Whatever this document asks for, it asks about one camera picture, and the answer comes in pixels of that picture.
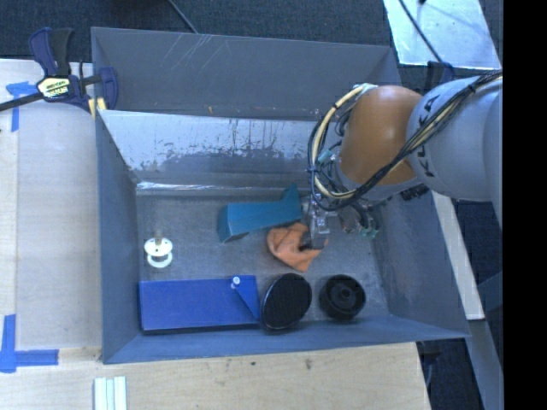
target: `orange plush toy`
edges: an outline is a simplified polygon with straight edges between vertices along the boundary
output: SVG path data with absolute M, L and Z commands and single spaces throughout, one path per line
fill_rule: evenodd
M 306 272 L 309 263 L 321 252 L 321 249 L 300 250 L 302 236 L 308 231 L 308 227 L 300 222 L 286 228 L 273 228 L 266 238 L 270 252 L 286 265 Z

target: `cable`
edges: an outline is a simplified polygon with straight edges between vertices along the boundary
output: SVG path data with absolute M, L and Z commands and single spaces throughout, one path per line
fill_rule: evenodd
M 171 6 L 173 6 L 173 9 L 174 9 L 175 11 L 177 11 L 177 14 L 180 15 L 180 18 L 182 18 L 182 19 L 185 21 L 185 23 L 188 25 L 188 27 L 190 28 L 190 30 L 191 30 L 192 32 L 194 32 L 194 33 L 198 33 L 197 29 L 194 27 L 193 24 L 191 24 L 190 20 L 188 20 L 188 18 L 186 17 L 186 15 L 184 15 L 184 14 L 182 13 L 182 11 L 181 11 L 181 10 L 179 9 L 179 7 L 175 4 L 175 2 L 174 2 L 173 0 L 167 0 L 167 1 L 169 2 L 169 4 L 170 4 Z
M 437 51 L 433 48 L 432 44 L 426 38 L 426 35 L 424 34 L 424 32 L 421 31 L 420 27 L 418 26 L 418 23 L 416 22 L 416 20 L 414 19 L 414 17 L 410 13 L 409 8 L 407 8 L 407 5 L 404 4 L 404 1 L 403 0 L 398 0 L 398 1 L 401 4 L 401 7 L 403 8 L 405 14 L 408 16 L 410 21 L 412 21 L 412 24 L 414 25 L 414 27 L 415 27 L 416 31 L 418 32 L 418 34 L 421 36 L 421 39 L 423 39 L 424 42 L 426 43 L 427 48 L 435 56 L 435 59 L 437 59 L 437 61 L 439 61 L 439 62 L 444 62 L 443 59 L 440 57 L 440 55 L 437 53 Z
M 395 158 L 387 165 L 383 166 L 378 172 L 376 172 L 365 184 L 360 185 L 354 190 L 347 191 L 338 191 L 339 187 L 335 186 L 333 188 L 336 191 L 330 191 L 327 186 L 321 183 L 319 177 L 316 173 L 321 171 L 317 168 L 317 152 L 320 148 L 320 140 L 323 139 L 321 135 L 328 125 L 328 121 L 332 118 L 332 115 L 340 106 L 345 103 L 348 99 L 352 98 L 354 95 L 358 94 L 363 90 L 363 85 L 355 88 L 354 90 L 347 93 L 340 100 L 338 100 L 334 106 L 326 113 L 325 118 L 318 122 L 318 125 L 315 126 L 314 131 L 310 136 L 311 143 L 311 154 L 309 156 L 309 171 L 311 173 L 311 191 L 312 196 L 315 199 L 317 205 L 325 209 L 326 211 L 335 211 L 341 209 L 347 205 L 351 205 L 356 202 L 367 192 L 369 192 L 375 185 L 378 184 L 389 172 L 395 169 L 404 159 L 415 152 L 420 146 L 425 144 L 433 136 L 437 135 L 452 119 L 459 109 L 464 104 L 464 101 L 472 96 L 478 89 L 488 85 L 492 82 L 500 80 L 503 77 L 503 70 L 495 70 L 489 73 L 486 73 L 482 76 L 479 76 L 474 82 L 466 86 L 465 88 L 459 90 L 454 96 L 452 96 L 448 102 L 446 102 L 439 110 L 433 113 L 429 119 L 422 125 L 422 127 L 415 132 L 415 134 L 406 142 L 406 144 L 399 150 Z M 315 190 L 330 199 L 333 199 L 335 203 L 329 205 L 324 205 L 319 199 L 315 198 Z

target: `scratch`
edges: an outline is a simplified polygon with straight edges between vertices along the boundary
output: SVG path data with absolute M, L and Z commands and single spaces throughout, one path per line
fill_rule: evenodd
M 165 56 L 163 57 L 163 60 L 162 60 L 162 63 L 160 64 L 160 67 L 163 66 L 163 63 L 165 62 L 165 60 L 168 58 L 169 55 L 171 55 L 171 52 L 173 51 L 173 49 L 175 48 L 175 46 L 179 43 L 179 41 L 182 39 L 182 36 L 179 36 L 177 38 L 177 40 L 173 43 L 173 45 L 171 46 L 171 49 L 169 49 L 169 51 L 165 54 Z
M 217 55 L 221 52 L 221 50 L 222 50 L 223 48 L 224 48 L 224 44 L 223 44 L 221 47 L 219 47 L 219 48 L 216 50 L 216 52 L 213 53 L 213 55 L 211 55 L 211 57 L 207 60 L 207 62 L 205 62 L 205 63 L 202 65 L 202 67 L 201 67 L 200 70 L 199 70 L 199 73 L 197 74 L 198 76 L 199 76 L 199 75 L 202 73 L 202 71 L 211 63 L 211 61 L 214 60 L 215 56 L 217 56 Z
M 195 43 L 194 45 L 192 45 L 192 47 L 190 47 L 190 49 L 188 49 L 188 51 L 186 51 L 186 53 L 184 53 L 184 55 L 182 55 L 182 57 L 179 59 L 179 61 L 171 68 L 172 70 L 174 70 L 176 67 L 178 67 L 180 65 L 180 63 L 184 60 L 187 60 L 189 61 L 194 53 L 196 53 L 196 50 L 199 49 L 203 44 L 205 44 L 208 40 L 205 39 L 204 37 L 201 37 L 197 43 Z

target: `wooden table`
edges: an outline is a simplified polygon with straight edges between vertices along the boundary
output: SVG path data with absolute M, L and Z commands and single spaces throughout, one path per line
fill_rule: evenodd
M 3 87 L 40 78 L 38 64 L 0 60 Z M 0 102 L 11 98 L 0 90 Z M 40 108 L 56 106 L 40 103 Z M 17 313 L 19 133 L 10 131 L 10 122 L 10 111 L 0 114 L 0 327 L 4 315 Z M 442 199 L 436 202 L 442 207 Z M 449 250 L 454 254 L 454 247 Z M 468 263 L 463 261 L 460 274 L 468 271 Z M 473 297 L 468 294 L 464 300 L 468 317 L 482 313 L 470 301 Z M 61 348 L 58 366 L 20 367 L 13 374 L 0 373 L 0 408 L 89 409 L 94 378 L 119 376 L 126 377 L 128 408 L 132 410 L 431 408 L 414 343 L 109 366 L 102 364 L 100 354 L 99 347 Z

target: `teal foam object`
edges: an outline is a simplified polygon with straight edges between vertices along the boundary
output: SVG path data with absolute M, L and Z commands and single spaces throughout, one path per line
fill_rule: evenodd
M 302 218 L 296 184 L 283 192 L 276 202 L 229 203 L 219 212 L 218 233 L 221 242 L 241 238 L 251 231 L 291 223 Z

